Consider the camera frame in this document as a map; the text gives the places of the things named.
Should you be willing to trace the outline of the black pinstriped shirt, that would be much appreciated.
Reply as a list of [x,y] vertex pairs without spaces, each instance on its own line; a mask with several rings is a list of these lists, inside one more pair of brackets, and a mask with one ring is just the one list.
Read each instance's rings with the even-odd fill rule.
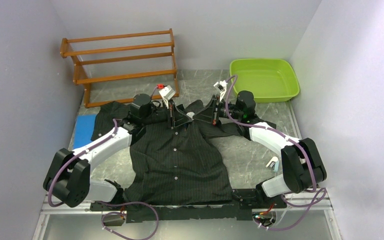
[[165,122],[145,127],[145,134],[129,148],[135,177],[123,190],[126,202],[184,206],[227,203],[233,189],[222,154],[212,139],[245,136],[235,123],[220,126],[193,121],[170,128]]

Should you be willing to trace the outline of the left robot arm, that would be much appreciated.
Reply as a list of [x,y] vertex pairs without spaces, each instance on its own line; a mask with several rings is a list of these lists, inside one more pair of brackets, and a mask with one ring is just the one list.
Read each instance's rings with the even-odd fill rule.
[[192,119],[193,114],[177,107],[172,99],[163,99],[163,105],[157,107],[148,94],[136,95],[128,105],[126,117],[114,118],[109,132],[80,148],[62,148],[55,153],[43,182],[48,204],[74,208],[83,201],[97,201],[110,210],[119,209],[124,201],[122,187],[107,179],[91,180],[91,172],[115,153],[135,144],[146,133],[146,126],[166,123],[173,129]]

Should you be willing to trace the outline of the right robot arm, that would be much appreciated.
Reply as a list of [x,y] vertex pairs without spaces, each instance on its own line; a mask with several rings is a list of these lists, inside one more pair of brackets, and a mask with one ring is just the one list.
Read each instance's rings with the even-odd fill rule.
[[298,139],[280,132],[273,124],[260,119],[255,107],[254,95],[250,91],[240,91],[235,103],[225,102],[217,94],[192,118],[214,126],[220,118],[230,119],[242,136],[280,157],[282,173],[256,186],[255,202],[260,207],[268,207],[275,197],[282,194],[315,190],[318,183],[327,179],[316,143],[311,138]]

